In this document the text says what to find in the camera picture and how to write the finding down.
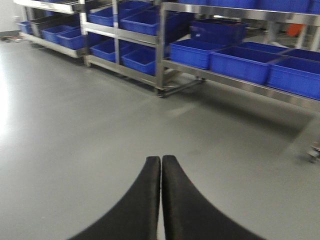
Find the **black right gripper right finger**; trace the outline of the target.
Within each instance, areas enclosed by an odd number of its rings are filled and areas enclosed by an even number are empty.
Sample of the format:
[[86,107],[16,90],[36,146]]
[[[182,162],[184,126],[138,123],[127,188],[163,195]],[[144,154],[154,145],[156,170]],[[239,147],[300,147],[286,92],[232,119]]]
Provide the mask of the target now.
[[212,205],[174,155],[162,158],[162,212],[167,240],[260,240]]

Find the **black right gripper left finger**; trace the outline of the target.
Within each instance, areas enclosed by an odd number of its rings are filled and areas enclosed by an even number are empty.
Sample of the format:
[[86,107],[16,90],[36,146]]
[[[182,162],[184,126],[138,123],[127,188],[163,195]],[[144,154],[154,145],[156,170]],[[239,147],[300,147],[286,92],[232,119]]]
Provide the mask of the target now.
[[160,208],[161,160],[148,156],[134,183],[100,219],[72,240],[156,240]]

